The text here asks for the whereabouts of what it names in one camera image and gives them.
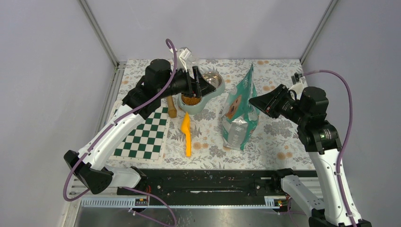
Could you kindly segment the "green pet food bag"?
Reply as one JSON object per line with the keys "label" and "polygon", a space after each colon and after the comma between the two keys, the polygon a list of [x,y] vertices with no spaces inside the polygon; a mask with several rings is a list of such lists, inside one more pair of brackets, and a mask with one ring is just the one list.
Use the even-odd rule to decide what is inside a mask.
{"label": "green pet food bag", "polygon": [[221,117],[224,147],[244,150],[258,125],[260,111],[249,103],[257,97],[253,72],[251,65],[245,77],[228,93]]}

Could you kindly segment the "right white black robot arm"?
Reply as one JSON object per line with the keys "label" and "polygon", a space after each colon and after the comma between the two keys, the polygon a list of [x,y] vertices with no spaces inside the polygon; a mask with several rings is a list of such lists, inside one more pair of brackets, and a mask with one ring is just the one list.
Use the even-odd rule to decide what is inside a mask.
{"label": "right white black robot arm", "polygon": [[294,91],[279,85],[249,102],[271,118],[283,116],[297,125],[298,138],[313,162],[323,196],[318,198],[290,168],[276,171],[271,182],[273,192],[289,195],[306,214],[311,227],[371,226],[353,202],[340,160],[340,137],[326,120],[329,101],[325,91],[306,87],[296,99]]}

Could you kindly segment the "orange plastic scoop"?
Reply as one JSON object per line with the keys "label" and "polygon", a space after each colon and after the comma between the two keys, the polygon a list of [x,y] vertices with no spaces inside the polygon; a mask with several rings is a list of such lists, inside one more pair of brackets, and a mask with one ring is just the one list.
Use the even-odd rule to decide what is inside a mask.
{"label": "orange plastic scoop", "polygon": [[192,142],[191,142],[191,129],[190,129],[190,117],[186,112],[181,124],[181,132],[185,135],[185,155],[190,157],[192,155]]}

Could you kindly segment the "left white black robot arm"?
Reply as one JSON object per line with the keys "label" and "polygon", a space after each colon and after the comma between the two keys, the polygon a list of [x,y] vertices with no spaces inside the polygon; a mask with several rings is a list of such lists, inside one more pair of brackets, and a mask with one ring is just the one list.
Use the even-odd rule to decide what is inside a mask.
{"label": "left white black robot arm", "polygon": [[192,71],[191,76],[183,69],[172,69],[165,59],[152,60],[105,127],[79,151],[68,150],[64,154],[70,168],[68,178],[74,175],[92,194],[110,186],[128,187],[133,193],[142,194],[147,182],[135,168],[112,167],[106,162],[123,139],[161,106],[163,98],[177,94],[201,98],[216,91],[197,66]]}

